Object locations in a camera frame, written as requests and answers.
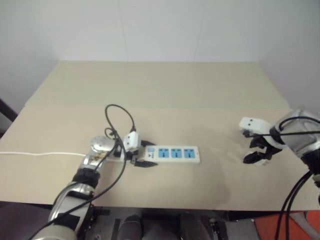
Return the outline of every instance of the dark floor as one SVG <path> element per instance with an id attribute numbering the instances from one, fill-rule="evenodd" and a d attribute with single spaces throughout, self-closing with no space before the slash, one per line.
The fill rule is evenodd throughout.
<path id="1" fill-rule="evenodd" d="M 107 208 L 109 215 L 100 215 L 87 240 L 114 240 L 115 225 L 131 215 L 143 216 L 144 240 L 177 240 L 175 216 L 186 210 L 150 208 Z M 50 210 L 21 203 L 0 203 L 0 239 L 25 240 L 47 222 Z M 210 210 L 188 210 L 196 216 L 209 216 L 221 219 L 218 212 Z M 259 240 L 254 222 L 250 219 L 238 222 L 225 222 L 229 240 Z"/>

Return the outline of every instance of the power strip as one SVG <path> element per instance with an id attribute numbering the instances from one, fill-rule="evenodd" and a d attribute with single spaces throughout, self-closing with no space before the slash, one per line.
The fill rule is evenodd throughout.
<path id="1" fill-rule="evenodd" d="M 199 164 L 200 154 L 197 146 L 153 145 L 139 153 L 139 160 L 158 164 Z"/>

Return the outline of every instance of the table surface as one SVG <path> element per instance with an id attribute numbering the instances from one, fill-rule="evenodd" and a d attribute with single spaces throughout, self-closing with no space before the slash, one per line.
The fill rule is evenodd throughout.
<path id="1" fill-rule="evenodd" d="M 0 140 L 0 151 L 86 154 L 90 140 L 108 126 L 104 106 L 128 109 L 143 140 L 199 146 L 199 165 L 127 164 L 120 181 L 97 206 L 212 210 L 279 210 L 308 170 L 289 149 L 266 166 L 243 164 L 250 139 L 242 117 L 274 123 L 290 111 L 256 63 L 124 63 L 62 61 L 47 77 Z M 129 118 L 110 109 L 121 135 Z M 71 181 L 80 156 L 0 155 L 0 201 L 52 204 Z M 119 174 L 104 164 L 97 192 Z M 310 179 L 293 210 L 319 209 Z"/>

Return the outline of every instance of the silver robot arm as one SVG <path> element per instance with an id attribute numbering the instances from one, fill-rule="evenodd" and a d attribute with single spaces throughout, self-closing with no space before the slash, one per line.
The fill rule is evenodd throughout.
<path id="1" fill-rule="evenodd" d="M 100 161 L 113 150 L 115 140 L 96 136 L 91 140 L 89 153 L 84 157 L 72 181 L 53 203 L 48 221 L 91 199 L 100 178 Z M 93 205 L 88 203 L 54 224 L 40 230 L 33 240 L 76 240 L 84 235 L 92 221 Z"/>
<path id="2" fill-rule="evenodd" d="M 263 149 L 246 155 L 244 163 L 270 160 L 272 155 L 288 147 L 309 167 L 315 184 L 320 188 L 320 120 L 317 116 L 297 109 L 285 115 L 274 126 L 262 119 L 244 117 L 239 123 L 239 129 L 245 137 L 254 136 L 250 148 Z M 290 134 L 305 132 L 318 133 Z"/>

